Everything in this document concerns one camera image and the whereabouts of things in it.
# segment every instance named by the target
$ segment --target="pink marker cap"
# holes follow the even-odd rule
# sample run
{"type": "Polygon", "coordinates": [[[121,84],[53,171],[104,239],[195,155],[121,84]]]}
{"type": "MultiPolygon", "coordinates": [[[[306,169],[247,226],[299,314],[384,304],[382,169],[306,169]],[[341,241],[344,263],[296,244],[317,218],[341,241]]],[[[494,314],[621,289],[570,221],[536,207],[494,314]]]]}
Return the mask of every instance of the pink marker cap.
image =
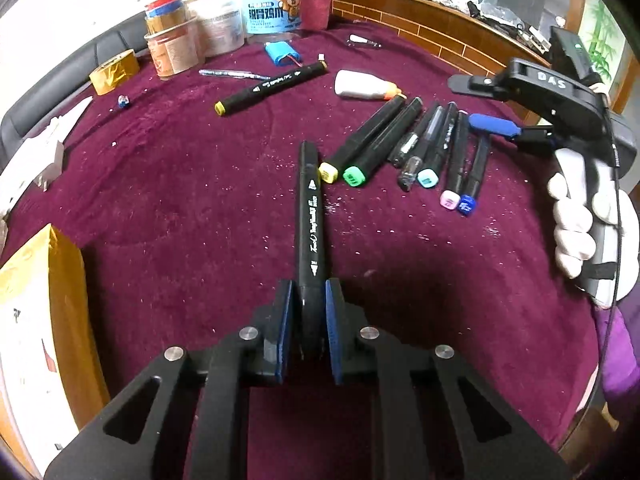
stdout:
{"type": "Polygon", "coordinates": [[[460,203],[460,195],[453,191],[443,191],[440,195],[440,205],[446,209],[453,211],[460,203]]]}

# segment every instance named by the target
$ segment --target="bottle label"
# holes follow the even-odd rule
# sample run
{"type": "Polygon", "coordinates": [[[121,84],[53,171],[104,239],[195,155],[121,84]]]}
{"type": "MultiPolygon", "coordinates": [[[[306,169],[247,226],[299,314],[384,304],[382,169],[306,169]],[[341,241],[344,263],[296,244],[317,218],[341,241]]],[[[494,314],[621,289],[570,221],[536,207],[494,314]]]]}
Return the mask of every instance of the bottle label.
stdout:
{"type": "Polygon", "coordinates": [[[248,34],[276,34],[300,26],[300,0],[242,0],[248,34]]]}

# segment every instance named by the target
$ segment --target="black leather seat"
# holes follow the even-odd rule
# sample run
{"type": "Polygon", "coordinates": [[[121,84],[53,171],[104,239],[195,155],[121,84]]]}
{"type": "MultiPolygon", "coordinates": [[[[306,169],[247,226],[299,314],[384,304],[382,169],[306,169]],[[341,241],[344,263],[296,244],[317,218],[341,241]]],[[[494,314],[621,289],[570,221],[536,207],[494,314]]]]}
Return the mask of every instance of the black leather seat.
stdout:
{"type": "Polygon", "coordinates": [[[132,16],[83,45],[9,108],[0,123],[0,171],[26,137],[39,133],[61,105],[86,88],[96,67],[124,50],[146,50],[144,16],[132,16]]]}

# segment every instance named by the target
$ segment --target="orange cap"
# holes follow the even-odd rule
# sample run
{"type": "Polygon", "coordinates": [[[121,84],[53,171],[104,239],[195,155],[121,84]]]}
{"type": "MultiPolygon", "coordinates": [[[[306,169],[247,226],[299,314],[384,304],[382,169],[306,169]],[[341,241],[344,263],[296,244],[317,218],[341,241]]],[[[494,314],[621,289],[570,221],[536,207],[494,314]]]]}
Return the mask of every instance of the orange cap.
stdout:
{"type": "Polygon", "coordinates": [[[392,83],[391,81],[386,82],[386,93],[385,93],[385,101],[389,101],[393,99],[398,94],[401,94],[402,90],[398,88],[397,85],[392,83]]]}

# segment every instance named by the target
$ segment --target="black cable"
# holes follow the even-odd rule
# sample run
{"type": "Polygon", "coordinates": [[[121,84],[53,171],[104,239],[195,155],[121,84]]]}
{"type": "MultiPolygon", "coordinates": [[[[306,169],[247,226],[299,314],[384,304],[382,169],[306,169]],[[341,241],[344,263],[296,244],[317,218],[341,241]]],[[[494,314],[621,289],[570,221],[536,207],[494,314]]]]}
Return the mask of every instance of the black cable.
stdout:
{"type": "Polygon", "coordinates": [[[611,308],[609,310],[609,319],[607,321],[607,330],[605,331],[604,339],[602,341],[602,350],[600,351],[600,359],[598,360],[598,371],[596,373],[595,381],[593,382],[593,388],[591,389],[591,393],[587,398],[587,402],[584,405],[582,415],[578,420],[578,423],[574,426],[574,428],[569,432],[569,435],[564,440],[562,445],[559,448],[559,452],[564,450],[567,443],[571,440],[571,437],[574,436],[574,433],[580,428],[583,424],[584,419],[587,416],[587,413],[593,406],[593,402],[595,400],[597,391],[602,383],[602,374],[604,370],[605,360],[607,358],[607,349],[609,349],[609,339],[611,338],[611,330],[613,328],[613,320],[616,315],[616,310],[618,309],[618,286],[620,284],[620,267],[622,266],[622,215],[620,214],[620,158],[618,156],[618,149],[616,147],[615,138],[613,136],[613,128],[611,127],[611,117],[609,115],[609,106],[606,102],[606,97],[603,97],[603,101],[605,102],[605,129],[609,134],[609,140],[611,142],[611,151],[614,161],[613,167],[613,186],[616,193],[616,209],[618,211],[618,223],[616,228],[618,230],[618,252],[616,255],[616,280],[613,285],[613,299],[611,301],[611,308]]]}

